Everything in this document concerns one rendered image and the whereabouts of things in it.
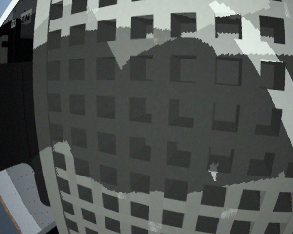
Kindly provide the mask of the black rectangular frame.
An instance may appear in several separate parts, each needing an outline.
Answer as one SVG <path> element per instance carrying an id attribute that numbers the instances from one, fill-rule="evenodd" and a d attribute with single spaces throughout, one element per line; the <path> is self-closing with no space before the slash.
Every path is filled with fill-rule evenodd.
<path id="1" fill-rule="evenodd" d="M 3 35 L 8 35 L 1 46 L 8 47 L 7 63 L 33 61 L 34 25 L 21 24 L 21 19 L 15 18 L 0 27 L 0 37 Z"/>

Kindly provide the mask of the white label with black lettering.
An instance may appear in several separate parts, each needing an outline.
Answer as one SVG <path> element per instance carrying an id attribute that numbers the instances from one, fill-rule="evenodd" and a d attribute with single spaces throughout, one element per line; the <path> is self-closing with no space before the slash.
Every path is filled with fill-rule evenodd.
<path id="1" fill-rule="evenodd" d="M 31 23 L 31 14 L 32 9 L 21 14 L 21 24 L 30 24 Z"/>

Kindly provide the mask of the grey metal base plate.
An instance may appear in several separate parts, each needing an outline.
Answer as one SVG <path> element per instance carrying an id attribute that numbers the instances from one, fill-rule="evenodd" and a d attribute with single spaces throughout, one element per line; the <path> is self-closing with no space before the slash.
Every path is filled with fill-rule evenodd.
<path id="1" fill-rule="evenodd" d="M 37 0 L 19 0 L 2 25 L 30 9 L 35 25 L 36 7 Z M 54 221 L 51 207 L 40 201 L 34 174 L 26 163 L 0 172 L 0 196 L 22 234 L 37 234 Z"/>

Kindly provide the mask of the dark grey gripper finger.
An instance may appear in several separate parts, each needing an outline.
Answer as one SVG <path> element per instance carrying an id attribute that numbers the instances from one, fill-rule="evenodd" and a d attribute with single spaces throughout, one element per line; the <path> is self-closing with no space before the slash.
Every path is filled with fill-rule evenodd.
<path id="1" fill-rule="evenodd" d="M 20 163 L 34 170 L 40 201 L 51 207 L 36 133 L 33 61 L 0 64 L 0 172 Z"/>

